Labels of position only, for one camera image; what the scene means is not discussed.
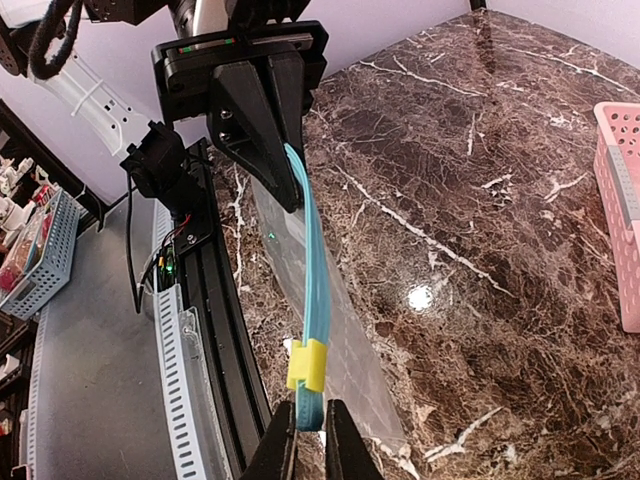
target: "brown marble surface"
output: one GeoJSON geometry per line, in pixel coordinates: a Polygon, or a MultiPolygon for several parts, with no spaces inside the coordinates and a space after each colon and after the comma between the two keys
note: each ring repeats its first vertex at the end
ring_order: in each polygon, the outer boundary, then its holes
{"type": "MultiPolygon", "coordinates": [[[[485,12],[333,75],[316,99],[306,151],[325,236],[407,436],[397,456],[373,448],[385,477],[640,479],[640,336],[620,327],[592,171],[592,109],[640,102],[639,72],[485,12]]],[[[246,176],[220,170],[275,405],[301,326],[246,176]]],[[[303,444],[298,478],[322,478],[320,450],[303,444]]]]}

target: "white plastic basket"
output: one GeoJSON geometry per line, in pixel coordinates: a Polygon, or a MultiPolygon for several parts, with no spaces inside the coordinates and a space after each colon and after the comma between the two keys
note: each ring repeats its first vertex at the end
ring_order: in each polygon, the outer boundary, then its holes
{"type": "Polygon", "coordinates": [[[22,320],[27,320],[58,293],[71,274],[80,213],[74,200],[63,191],[49,205],[53,222],[42,257],[0,303],[0,310],[22,320]]]}

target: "light blue cord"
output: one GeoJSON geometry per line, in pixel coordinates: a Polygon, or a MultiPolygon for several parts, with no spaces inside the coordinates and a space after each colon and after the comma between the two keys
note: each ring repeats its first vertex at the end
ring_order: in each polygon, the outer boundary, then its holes
{"type": "MultiPolygon", "coordinates": [[[[324,253],[322,224],[313,199],[311,182],[302,160],[291,145],[285,144],[284,148],[293,173],[302,186],[304,196],[307,271],[302,346],[306,347],[311,338],[328,345],[331,326],[331,290],[327,258],[324,253]]],[[[298,382],[296,390],[296,423],[298,430],[302,432],[317,432],[324,423],[323,394],[307,390],[304,381],[298,382]]]]}

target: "translucent plastic sheet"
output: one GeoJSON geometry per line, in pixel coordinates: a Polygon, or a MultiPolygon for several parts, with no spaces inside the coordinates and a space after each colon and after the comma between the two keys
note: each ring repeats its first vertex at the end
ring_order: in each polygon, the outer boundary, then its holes
{"type": "MultiPolygon", "coordinates": [[[[255,179],[253,193],[271,268],[302,324],[305,288],[304,213],[288,214],[255,179]]],[[[393,451],[405,442],[379,359],[362,329],[340,272],[327,252],[331,335],[325,398],[343,400],[364,437],[393,451]]]]}

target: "pink plastic bin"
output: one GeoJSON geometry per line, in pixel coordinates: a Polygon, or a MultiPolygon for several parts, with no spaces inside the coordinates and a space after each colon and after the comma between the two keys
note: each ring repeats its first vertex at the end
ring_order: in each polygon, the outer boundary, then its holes
{"type": "Polygon", "coordinates": [[[618,275],[622,328],[640,333],[640,104],[599,103],[594,170],[618,275]]]}

